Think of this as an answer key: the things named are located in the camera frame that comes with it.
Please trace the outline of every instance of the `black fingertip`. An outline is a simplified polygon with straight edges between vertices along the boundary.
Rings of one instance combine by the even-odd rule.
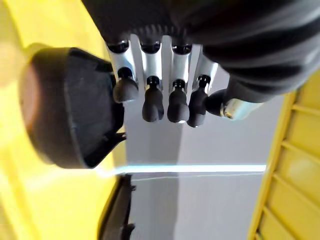
[[[189,119],[187,124],[190,127],[196,128],[204,124],[206,116],[206,99],[208,95],[204,88],[199,88],[191,94],[189,102]]]
[[[205,109],[209,113],[221,117],[220,109],[221,104],[224,102],[225,94],[226,89],[221,89],[211,94],[205,100]]]
[[[176,88],[169,96],[167,117],[172,123],[184,123],[189,119],[187,96],[180,88]]]
[[[130,78],[123,78],[119,80],[113,88],[113,99],[116,103],[136,100],[138,96],[138,85]]]
[[[162,101],[162,92],[156,86],[151,86],[145,91],[142,118],[146,122],[156,122],[164,117],[165,110]]]

